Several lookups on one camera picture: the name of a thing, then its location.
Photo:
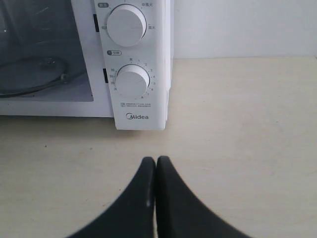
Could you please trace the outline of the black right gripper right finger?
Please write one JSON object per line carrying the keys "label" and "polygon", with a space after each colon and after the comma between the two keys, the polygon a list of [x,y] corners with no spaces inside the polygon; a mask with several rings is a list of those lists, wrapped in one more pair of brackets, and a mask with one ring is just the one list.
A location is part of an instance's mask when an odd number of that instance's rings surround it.
{"label": "black right gripper right finger", "polygon": [[168,156],[156,168],[156,216],[160,238],[247,238],[211,211],[186,185]]}

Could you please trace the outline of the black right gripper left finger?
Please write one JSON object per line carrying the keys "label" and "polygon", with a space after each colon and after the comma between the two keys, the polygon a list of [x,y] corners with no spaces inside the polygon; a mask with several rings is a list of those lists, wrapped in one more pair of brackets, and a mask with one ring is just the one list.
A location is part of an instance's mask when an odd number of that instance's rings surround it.
{"label": "black right gripper left finger", "polygon": [[144,157],[129,185],[101,215],[71,238],[153,238],[156,164]]}

